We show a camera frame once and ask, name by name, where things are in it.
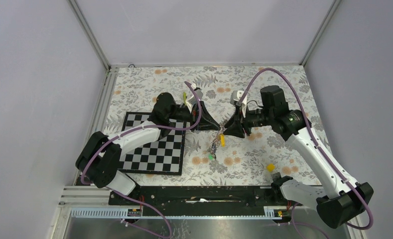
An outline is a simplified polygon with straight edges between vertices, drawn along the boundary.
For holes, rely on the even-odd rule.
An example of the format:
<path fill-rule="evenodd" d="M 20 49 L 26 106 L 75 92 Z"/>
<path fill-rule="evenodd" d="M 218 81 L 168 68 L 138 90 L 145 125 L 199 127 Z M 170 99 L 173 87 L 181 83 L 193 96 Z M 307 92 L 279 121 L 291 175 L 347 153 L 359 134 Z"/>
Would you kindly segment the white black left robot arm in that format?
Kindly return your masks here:
<path fill-rule="evenodd" d="M 220 130 L 220 125 L 210 116 L 204 102 L 192 96 L 179 105 L 170 93 L 161 93 L 143 123 L 120 133 L 108 136 L 97 131 L 88 139 L 75 166 L 81 172 L 84 185 L 108 188 L 120 192 L 121 199 L 132 205 L 139 200 L 138 184 L 120 172 L 117 162 L 126 153 L 147 143 L 167 137 L 176 128 L 171 120 L 190 123 L 184 130 Z"/>

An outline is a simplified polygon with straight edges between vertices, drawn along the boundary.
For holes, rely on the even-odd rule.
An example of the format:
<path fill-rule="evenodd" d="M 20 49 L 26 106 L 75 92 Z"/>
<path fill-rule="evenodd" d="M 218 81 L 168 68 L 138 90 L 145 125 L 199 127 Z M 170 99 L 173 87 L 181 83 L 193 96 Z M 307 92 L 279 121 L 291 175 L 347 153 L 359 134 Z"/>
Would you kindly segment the yellow key tag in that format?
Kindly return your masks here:
<path fill-rule="evenodd" d="M 226 146 L 225 136 L 222 133 L 219 135 L 219 139 L 220 139 L 220 145 L 222 147 L 225 147 Z"/>

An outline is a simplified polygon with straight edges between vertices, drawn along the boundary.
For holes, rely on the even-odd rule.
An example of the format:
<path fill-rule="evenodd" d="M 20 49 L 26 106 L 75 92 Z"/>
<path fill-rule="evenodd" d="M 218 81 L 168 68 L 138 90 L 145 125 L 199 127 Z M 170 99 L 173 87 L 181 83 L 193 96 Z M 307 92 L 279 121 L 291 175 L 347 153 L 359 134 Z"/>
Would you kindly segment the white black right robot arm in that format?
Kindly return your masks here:
<path fill-rule="evenodd" d="M 244 91 L 233 91 L 230 103 L 235 112 L 225 125 L 225 135 L 245 138 L 253 127 L 271 126 L 307 162 L 323 189 L 302 184 L 290 176 L 272 183 L 271 199 L 277 205 L 288 200 L 314 209 L 322 221 L 336 229 L 366 210 L 374 190 L 359 183 L 327 150 L 305 120 L 301 110 L 290 110 L 284 91 L 277 85 L 260 90 L 262 106 L 248 110 Z"/>

